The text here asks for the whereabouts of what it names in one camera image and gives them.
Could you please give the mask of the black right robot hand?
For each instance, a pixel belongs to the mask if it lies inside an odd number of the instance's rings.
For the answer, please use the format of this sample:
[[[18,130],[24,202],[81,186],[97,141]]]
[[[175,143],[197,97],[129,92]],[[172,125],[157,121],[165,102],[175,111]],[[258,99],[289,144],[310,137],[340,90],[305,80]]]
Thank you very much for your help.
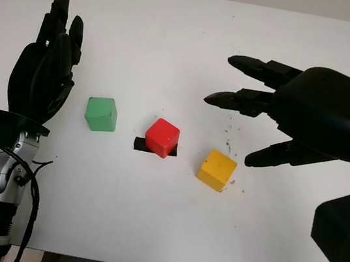
[[[266,113],[276,121],[279,131],[291,137],[248,154],[244,159],[246,166],[350,162],[349,76],[330,68],[299,70],[244,55],[234,55],[227,61],[274,91],[217,92],[206,96],[205,102],[253,118]]]

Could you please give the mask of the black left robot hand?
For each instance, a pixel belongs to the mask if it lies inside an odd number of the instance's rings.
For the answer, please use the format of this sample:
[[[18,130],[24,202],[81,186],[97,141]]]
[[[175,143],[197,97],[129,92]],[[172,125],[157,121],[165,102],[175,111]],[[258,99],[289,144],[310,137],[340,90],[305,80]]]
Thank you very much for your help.
[[[67,100],[74,81],[72,69],[81,58],[83,20],[76,16],[70,26],[69,0],[53,0],[38,37],[22,51],[8,81],[9,111],[46,123]]]

